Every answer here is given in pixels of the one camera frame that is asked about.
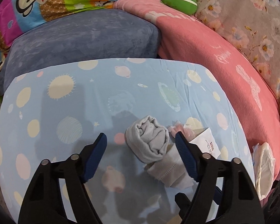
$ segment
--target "pink blanket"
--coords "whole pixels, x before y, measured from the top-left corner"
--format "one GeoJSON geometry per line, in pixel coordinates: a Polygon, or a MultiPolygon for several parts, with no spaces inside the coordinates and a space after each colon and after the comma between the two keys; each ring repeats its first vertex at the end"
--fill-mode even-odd
{"type": "Polygon", "coordinates": [[[121,9],[156,25],[162,33],[163,59],[201,64],[215,76],[244,129],[250,149],[269,143],[280,170],[280,117],[275,96],[250,62],[231,44],[194,17],[160,0],[118,0],[121,9]]]}

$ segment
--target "light blue bed sheet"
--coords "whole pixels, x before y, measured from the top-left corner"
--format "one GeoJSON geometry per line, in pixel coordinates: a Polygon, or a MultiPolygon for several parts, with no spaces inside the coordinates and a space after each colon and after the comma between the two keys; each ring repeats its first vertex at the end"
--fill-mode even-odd
{"type": "MultiPolygon", "coordinates": [[[[165,188],[149,176],[124,142],[126,129],[146,115],[164,126],[181,121],[197,134],[210,127],[221,151],[219,159],[239,157],[254,179],[238,117],[205,67],[130,58],[52,66],[15,78],[1,106],[0,185],[14,220],[40,161],[65,160],[93,143],[100,132],[107,135],[108,146],[86,186],[102,222],[178,220],[174,196],[180,190],[165,188]]],[[[60,188],[68,217],[74,220],[64,181],[60,188]]],[[[182,192],[192,199],[195,188],[182,192]]],[[[216,210],[213,203],[209,218],[216,210]]]]}

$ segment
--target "blue velvet pillow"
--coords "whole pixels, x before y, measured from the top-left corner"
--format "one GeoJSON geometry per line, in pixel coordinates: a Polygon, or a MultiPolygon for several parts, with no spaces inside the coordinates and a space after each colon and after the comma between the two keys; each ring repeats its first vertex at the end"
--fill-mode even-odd
{"type": "Polygon", "coordinates": [[[104,58],[156,58],[160,38],[156,26],[117,9],[50,21],[14,40],[0,71],[0,94],[15,77],[48,66],[104,58]]]}

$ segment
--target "folded cloth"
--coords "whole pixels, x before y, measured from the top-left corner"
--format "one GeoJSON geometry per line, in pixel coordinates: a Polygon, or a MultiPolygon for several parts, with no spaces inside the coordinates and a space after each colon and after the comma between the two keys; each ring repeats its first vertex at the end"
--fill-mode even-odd
{"type": "Polygon", "coordinates": [[[170,140],[167,128],[150,115],[128,127],[125,137],[134,154],[146,164],[162,160],[170,140]]]}
{"type": "Polygon", "coordinates": [[[161,161],[146,166],[147,173],[162,181],[165,186],[185,189],[192,187],[194,179],[191,178],[178,153],[176,145],[168,145],[167,153],[161,161]]]}

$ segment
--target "star print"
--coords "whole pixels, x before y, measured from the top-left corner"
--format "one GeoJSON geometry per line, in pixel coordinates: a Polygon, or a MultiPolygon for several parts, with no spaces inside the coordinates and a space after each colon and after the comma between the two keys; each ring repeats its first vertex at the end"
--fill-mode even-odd
{"type": "Polygon", "coordinates": [[[83,9],[83,8],[85,7],[85,5],[82,4],[82,3],[79,3],[79,4],[75,4],[74,7],[75,7],[76,9],[83,9]]]}

